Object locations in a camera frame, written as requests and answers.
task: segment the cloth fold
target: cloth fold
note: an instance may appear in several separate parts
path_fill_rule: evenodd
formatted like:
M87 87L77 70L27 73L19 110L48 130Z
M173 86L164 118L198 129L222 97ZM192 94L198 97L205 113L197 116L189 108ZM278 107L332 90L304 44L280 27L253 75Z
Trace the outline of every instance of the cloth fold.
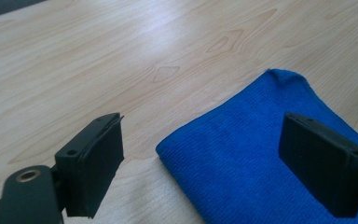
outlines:
M305 78L278 69L158 144L160 159L207 223L358 223L332 217L279 159L286 111L358 144L358 133Z

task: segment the wooden table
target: wooden table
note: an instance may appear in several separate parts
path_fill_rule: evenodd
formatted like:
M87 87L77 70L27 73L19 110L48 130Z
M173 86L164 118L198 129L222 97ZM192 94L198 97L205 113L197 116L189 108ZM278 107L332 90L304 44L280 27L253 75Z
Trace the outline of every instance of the wooden table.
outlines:
M200 223L155 147L270 67L358 131L358 1L48 0L0 16L0 194L120 112L126 160L94 220L65 222Z

